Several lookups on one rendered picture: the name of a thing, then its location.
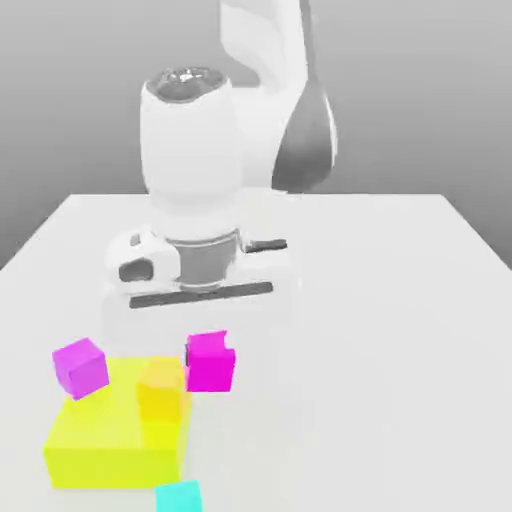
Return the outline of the large yellow box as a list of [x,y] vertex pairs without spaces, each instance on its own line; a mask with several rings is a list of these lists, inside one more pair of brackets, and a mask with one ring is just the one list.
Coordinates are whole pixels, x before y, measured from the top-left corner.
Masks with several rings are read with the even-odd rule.
[[192,396],[182,419],[140,416],[136,384],[149,360],[107,360],[110,384],[78,401],[68,398],[44,444],[56,489],[145,489],[182,479]]

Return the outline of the small orchid pink cube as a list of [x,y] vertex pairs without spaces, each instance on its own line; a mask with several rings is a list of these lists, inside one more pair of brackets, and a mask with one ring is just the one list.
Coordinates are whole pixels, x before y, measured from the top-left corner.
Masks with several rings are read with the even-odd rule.
[[52,360],[59,384],[75,401],[110,383],[105,354],[89,338],[55,350]]

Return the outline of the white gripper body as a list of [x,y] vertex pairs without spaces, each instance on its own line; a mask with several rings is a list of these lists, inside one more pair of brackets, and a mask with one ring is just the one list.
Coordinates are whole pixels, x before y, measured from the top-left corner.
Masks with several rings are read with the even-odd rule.
[[291,264],[253,267],[219,289],[119,293],[107,289],[101,308],[107,343],[176,343],[188,334],[271,330],[287,323],[298,295]]

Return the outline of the small magenta cube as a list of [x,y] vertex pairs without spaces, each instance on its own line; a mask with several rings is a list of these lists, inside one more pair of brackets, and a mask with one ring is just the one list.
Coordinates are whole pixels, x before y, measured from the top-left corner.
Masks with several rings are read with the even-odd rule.
[[236,351],[225,345],[227,331],[190,335],[185,353],[188,392],[229,392],[232,387]]

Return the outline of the small cyan cube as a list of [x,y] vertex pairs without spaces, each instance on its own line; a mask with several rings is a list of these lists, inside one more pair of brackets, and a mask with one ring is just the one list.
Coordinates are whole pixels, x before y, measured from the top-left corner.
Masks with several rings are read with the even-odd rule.
[[155,512],[203,512],[197,480],[166,484],[155,488]]

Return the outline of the small orange-yellow cube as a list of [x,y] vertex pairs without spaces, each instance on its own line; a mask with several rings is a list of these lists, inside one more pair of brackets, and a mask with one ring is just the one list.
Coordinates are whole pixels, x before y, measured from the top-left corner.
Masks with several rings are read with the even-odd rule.
[[179,422],[185,409],[185,376],[180,359],[153,357],[136,384],[143,421]]

